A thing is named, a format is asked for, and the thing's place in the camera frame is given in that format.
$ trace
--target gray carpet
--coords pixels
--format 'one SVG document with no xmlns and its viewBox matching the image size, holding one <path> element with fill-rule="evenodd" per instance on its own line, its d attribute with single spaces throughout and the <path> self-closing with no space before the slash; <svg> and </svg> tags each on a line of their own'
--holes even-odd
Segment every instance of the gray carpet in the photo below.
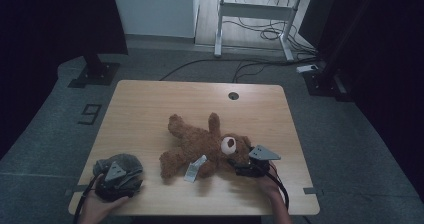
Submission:
<svg viewBox="0 0 424 224">
<path fill-rule="evenodd" d="M 225 54 L 221 61 L 187 66 L 169 81 L 232 81 L 239 62 L 258 58 Z M 277 57 L 260 58 L 276 59 Z M 26 131 L 0 162 L 0 223 L 71 223 L 71 190 L 78 182 L 101 121 L 119 80 L 159 80 L 184 63 L 213 59 L 211 52 L 129 49 L 129 57 L 103 55 L 121 67 L 111 86 L 68 88 L 85 63 L 62 64 L 59 80 Z M 294 223 L 423 223 L 424 205 L 379 135 L 354 103 L 313 97 L 296 65 L 267 67 L 241 83 L 283 86 L 298 131 L 321 211 L 293 216 Z M 245 69 L 255 73 L 260 67 Z M 93 125 L 81 125 L 87 104 L 101 104 Z M 109 217 L 104 223 L 131 223 Z M 263 217 L 262 223 L 271 223 Z"/>
</svg>

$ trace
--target wooden tabletop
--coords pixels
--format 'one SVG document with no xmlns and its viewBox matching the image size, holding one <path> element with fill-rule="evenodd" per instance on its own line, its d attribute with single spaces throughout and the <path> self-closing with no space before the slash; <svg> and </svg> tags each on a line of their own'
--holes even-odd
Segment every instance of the wooden tabletop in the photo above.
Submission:
<svg viewBox="0 0 424 224">
<path fill-rule="evenodd" d="M 229 93 L 239 95 L 237 100 Z M 81 174 L 87 185 L 96 160 L 119 153 L 138 157 L 144 167 L 141 192 L 117 215 L 269 215 L 268 200 L 254 180 L 230 172 L 218 172 L 194 183 L 184 181 L 185 170 L 169 181 L 160 177 L 159 156 L 177 145 L 167 127 L 176 113 L 186 123 L 208 129 L 208 117 L 216 112 L 221 132 L 246 135 L 252 145 L 263 145 L 282 156 L 274 161 L 290 196 L 289 213 L 319 212 L 313 187 L 283 88 L 277 85 L 121 81 Z M 69 205 L 75 213 L 81 192 Z"/>
</svg>

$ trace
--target brown teddy bear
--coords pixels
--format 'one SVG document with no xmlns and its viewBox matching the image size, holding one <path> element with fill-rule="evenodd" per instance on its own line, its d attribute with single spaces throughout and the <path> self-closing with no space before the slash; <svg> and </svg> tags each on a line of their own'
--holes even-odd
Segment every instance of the brown teddy bear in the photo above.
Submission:
<svg viewBox="0 0 424 224">
<path fill-rule="evenodd" d="M 234 171 L 228 159 L 249 163 L 249 138 L 234 133 L 221 136 L 219 116 L 216 113 L 209 116 L 208 122 L 209 131 L 184 123 L 176 114 L 169 118 L 168 129 L 181 140 L 181 144 L 160 156 L 162 178 L 174 176 L 182 166 L 194 163 L 202 155 L 207 157 L 207 161 L 197 175 L 203 178 L 213 175 L 217 169 Z"/>
</svg>

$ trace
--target black curtain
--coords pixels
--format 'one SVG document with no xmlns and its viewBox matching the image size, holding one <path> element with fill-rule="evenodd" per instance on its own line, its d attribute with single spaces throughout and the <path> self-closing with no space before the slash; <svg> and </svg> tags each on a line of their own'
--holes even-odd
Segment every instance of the black curtain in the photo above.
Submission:
<svg viewBox="0 0 424 224">
<path fill-rule="evenodd" d="M 0 0 L 1 156 L 41 107 L 57 67 L 84 53 L 127 54 L 115 0 Z"/>
<path fill-rule="evenodd" d="M 424 200 L 422 0 L 335 0 L 319 50 Z"/>
</svg>

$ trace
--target white snout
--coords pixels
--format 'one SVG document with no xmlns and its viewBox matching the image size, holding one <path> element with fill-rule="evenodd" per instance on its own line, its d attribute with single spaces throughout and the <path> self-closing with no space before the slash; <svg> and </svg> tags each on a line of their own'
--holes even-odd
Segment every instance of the white snout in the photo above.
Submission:
<svg viewBox="0 0 424 224">
<path fill-rule="evenodd" d="M 232 137 L 225 137 L 221 142 L 221 151 L 226 155 L 236 152 L 236 139 Z"/>
</svg>

